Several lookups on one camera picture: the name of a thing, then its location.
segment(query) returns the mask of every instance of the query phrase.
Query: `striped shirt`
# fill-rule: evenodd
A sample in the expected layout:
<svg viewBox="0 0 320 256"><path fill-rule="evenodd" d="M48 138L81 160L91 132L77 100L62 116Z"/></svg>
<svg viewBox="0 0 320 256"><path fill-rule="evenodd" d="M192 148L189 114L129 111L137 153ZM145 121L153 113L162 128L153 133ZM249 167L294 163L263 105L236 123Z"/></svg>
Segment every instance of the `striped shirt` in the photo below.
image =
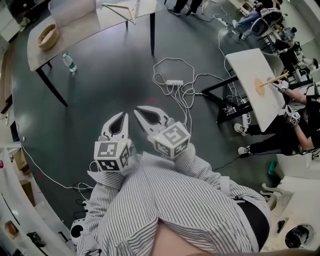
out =
<svg viewBox="0 0 320 256"><path fill-rule="evenodd" d="M149 255L158 221L208 253L252 252L233 200L221 192L220 173L188 148L173 161L143 153L123 173L90 172L97 182L85 217L86 229L100 245L101 255ZM230 195L248 196L265 212L256 191L229 181ZM81 236L77 255L90 248Z"/></svg>

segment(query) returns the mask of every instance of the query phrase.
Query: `water bottle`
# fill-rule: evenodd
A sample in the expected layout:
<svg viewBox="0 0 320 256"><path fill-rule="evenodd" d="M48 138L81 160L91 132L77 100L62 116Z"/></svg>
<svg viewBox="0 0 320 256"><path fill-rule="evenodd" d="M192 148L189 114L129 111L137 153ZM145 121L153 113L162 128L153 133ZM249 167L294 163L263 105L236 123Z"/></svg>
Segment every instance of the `water bottle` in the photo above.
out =
<svg viewBox="0 0 320 256"><path fill-rule="evenodd" d="M77 66L74 63L74 61L72 60L72 58L68 55L67 51L64 51L62 53L62 57L63 57L64 64L68 67L70 72L76 72L77 71Z"/></svg>

